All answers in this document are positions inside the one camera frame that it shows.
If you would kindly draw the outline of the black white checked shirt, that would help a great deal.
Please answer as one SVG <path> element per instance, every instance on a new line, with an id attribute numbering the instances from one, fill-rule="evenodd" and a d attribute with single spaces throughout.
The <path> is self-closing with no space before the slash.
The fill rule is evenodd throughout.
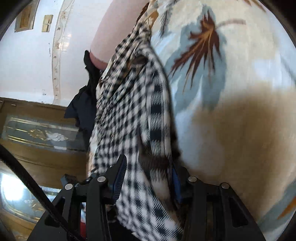
<path id="1" fill-rule="evenodd" d="M 115 204 L 119 222 L 140 240 L 180 240 L 170 90 L 150 39 L 149 27 L 136 24 L 99 80 L 88 172 L 103 174 L 124 154 L 126 173 Z"/>

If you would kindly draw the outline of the wooden cabinet with glass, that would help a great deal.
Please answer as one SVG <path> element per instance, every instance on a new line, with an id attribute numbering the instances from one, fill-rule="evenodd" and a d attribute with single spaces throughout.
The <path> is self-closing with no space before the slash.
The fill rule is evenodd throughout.
<path id="1" fill-rule="evenodd" d="M 41 186 L 49 199 L 62 189 L 61 178 L 86 178 L 83 135 L 65 108 L 1 98 L 1 145 Z M 21 180 L 1 164 L 1 240 L 26 240 L 44 209 Z"/>

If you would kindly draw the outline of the dark navy garment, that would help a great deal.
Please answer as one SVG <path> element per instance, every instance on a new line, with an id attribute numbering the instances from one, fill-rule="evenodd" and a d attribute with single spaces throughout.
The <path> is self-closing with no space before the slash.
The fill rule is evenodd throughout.
<path id="1" fill-rule="evenodd" d="M 96 116 L 96 88 L 101 77 L 101 71 L 92 63 L 90 52 L 84 52 L 85 69 L 89 80 L 87 85 L 79 89 L 67 106 L 64 118 L 75 119 L 75 126 L 83 133 L 85 142 L 91 137 Z"/>

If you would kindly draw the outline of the cream leaf pattern blanket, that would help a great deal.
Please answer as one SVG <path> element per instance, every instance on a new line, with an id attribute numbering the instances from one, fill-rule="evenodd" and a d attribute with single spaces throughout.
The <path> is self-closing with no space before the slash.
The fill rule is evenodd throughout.
<path id="1" fill-rule="evenodd" d="M 144 20 L 184 165 L 279 240 L 295 214 L 295 36 L 264 1 L 150 1 Z"/>

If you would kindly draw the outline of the pink sofa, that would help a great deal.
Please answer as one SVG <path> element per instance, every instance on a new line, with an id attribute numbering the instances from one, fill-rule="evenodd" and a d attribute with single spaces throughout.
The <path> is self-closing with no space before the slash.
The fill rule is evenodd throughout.
<path id="1" fill-rule="evenodd" d="M 103 16 L 90 46 L 90 59 L 100 70 L 107 67 L 118 44 L 132 31 L 149 1 L 113 0 Z"/>

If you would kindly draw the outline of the gold wall switch plate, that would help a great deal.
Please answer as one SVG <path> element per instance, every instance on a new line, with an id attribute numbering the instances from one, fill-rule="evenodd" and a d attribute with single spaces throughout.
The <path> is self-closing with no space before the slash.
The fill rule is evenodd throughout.
<path id="1" fill-rule="evenodd" d="M 50 31 L 53 15 L 45 15 L 42 24 L 42 32 L 47 33 Z"/>

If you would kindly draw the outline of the gold wall frame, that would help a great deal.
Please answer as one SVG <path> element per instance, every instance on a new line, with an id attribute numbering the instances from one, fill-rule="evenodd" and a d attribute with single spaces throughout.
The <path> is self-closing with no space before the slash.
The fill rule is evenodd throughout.
<path id="1" fill-rule="evenodd" d="M 39 0 L 31 1 L 16 17 L 15 33 L 32 30 Z"/>

